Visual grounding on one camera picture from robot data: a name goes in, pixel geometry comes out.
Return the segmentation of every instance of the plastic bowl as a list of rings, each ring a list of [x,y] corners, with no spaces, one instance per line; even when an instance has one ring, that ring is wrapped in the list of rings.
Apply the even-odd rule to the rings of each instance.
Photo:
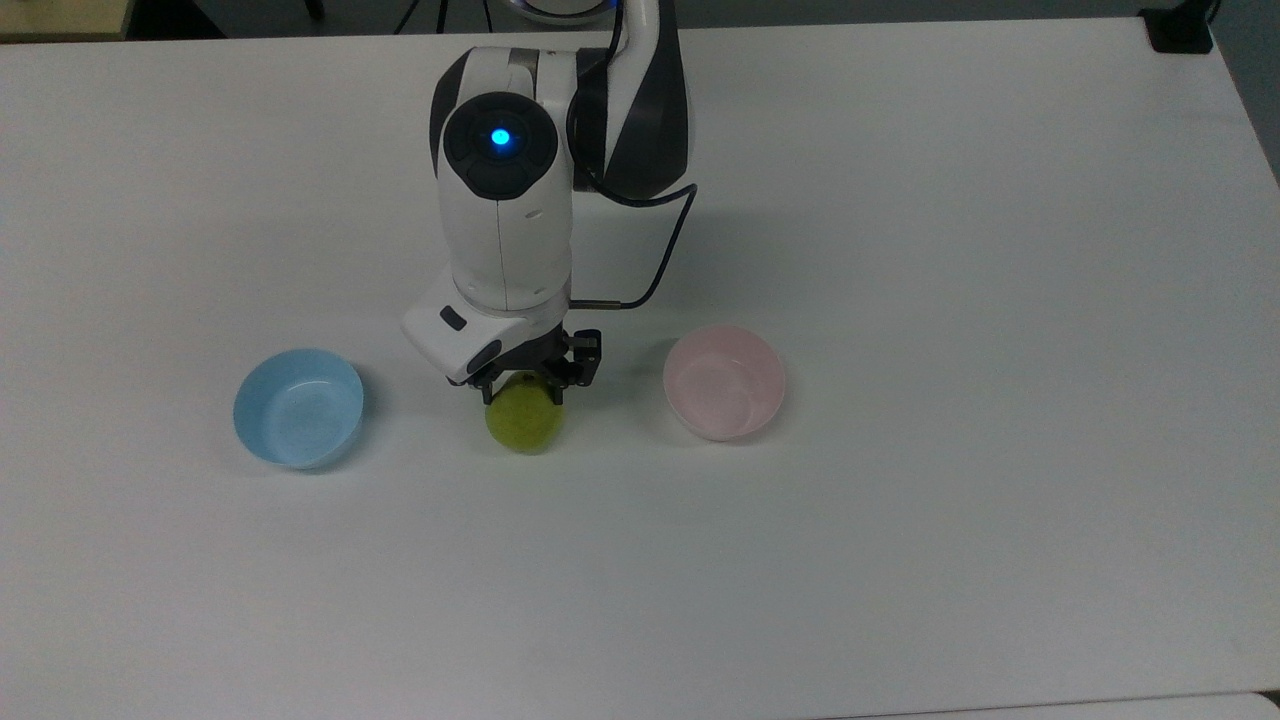
[[[765,425],[782,405],[786,373],[758,334],[735,325],[699,328],[676,342],[662,372],[667,401],[694,434],[726,441]]]
[[[236,434],[257,457],[310,470],[342,457],[365,409],[360,375],[326,350],[288,350],[253,368],[232,411]]]

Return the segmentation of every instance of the table surface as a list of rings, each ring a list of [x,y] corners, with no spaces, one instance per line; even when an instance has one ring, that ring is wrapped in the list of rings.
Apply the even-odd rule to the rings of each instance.
[[[895,720],[1276,720],[1280,708],[1258,694],[1226,694],[895,715]]]
[[[682,33],[701,192],[554,448],[398,328],[472,44],[0,47],[0,698],[42,717],[829,717],[1280,685],[1280,191],[1220,55],[1140,20]],[[673,209],[576,201],[639,295]],[[750,327],[749,442],[664,407]],[[244,374],[349,357],[324,474]]]
[[[124,40],[133,0],[0,0],[0,42]]]

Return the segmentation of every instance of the tennis ball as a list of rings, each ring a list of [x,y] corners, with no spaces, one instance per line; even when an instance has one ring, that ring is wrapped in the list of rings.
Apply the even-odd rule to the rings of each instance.
[[[493,439],[516,452],[541,452],[564,423],[564,406],[552,402],[550,386],[538,373],[516,373],[484,411]]]

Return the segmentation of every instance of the black bracket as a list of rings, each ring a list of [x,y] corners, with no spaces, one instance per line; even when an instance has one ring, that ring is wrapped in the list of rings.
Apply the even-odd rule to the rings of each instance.
[[[573,360],[564,357],[570,351]],[[493,383],[507,370],[532,370],[552,389],[552,401],[564,404],[564,388],[586,387],[600,365],[600,331],[579,331],[570,336],[563,325],[502,354],[471,375],[466,384],[480,388],[485,405],[493,402]]]
[[[1156,53],[1174,55],[1208,55],[1213,36],[1208,32],[1208,14],[1215,0],[1184,0],[1176,8],[1139,10],[1147,23],[1147,37]]]

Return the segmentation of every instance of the black cable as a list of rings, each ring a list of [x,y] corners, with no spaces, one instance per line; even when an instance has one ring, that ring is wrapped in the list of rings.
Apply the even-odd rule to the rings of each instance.
[[[604,64],[613,61],[613,55],[618,51],[618,42],[622,40],[622,0],[613,0],[613,37],[609,38],[609,47],[604,51]]]
[[[653,275],[653,282],[649,283],[649,290],[644,292],[637,300],[631,302],[622,302],[620,300],[570,300],[570,310],[635,310],[636,307],[644,305],[653,297],[653,293],[658,290],[658,284],[662,283],[662,275],[667,272],[667,264],[671,261],[671,254],[676,250],[676,241],[680,240],[680,231],[685,227],[685,218],[689,217],[689,209],[694,206],[694,199],[698,197],[698,183],[689,183],[685,187],[663,195],[662,197],[653,197],[649,200],[637,200],[635,197],[626,197],[618,195],[617,192],[609,190],[602,183],[591,169],[582,164],[577,155],[577,145],[573,140],[577,137],[577,92],[573,92],[573,97],[568,102],[568,111],[564,114],[564,124],[568,131],[568,146],[570,158],[573,160],[573,167],[582,170],[582,176],[593,190],[599,192],[603,197],[617,202],[618,205],[626,205],[627,208],[657,208],[659,205],[666,205],[673,202],[681,197],[685,199],[685,206],[680,209],[680,217],[676,218],[676,227],[671,231],[671,240],[667,241],[667,250],[662,254],[662,261],[658,263],[658,270]]]
[[[401,18],[399,24],[396,26],[396,32],[393,32],[392,35],[399,35],[399,31],[404,29],[404,23],[408,22],[408,17],[412,15],[413,10],[417,9],[417,4],[419,0],[413,0],[412,3],[408,4],[408,10],[404,10],[404,17]]]
[[[440,0],[440,12],[435,14],[435,35],[444,33],[444,18],[449,14],[449,0]]]

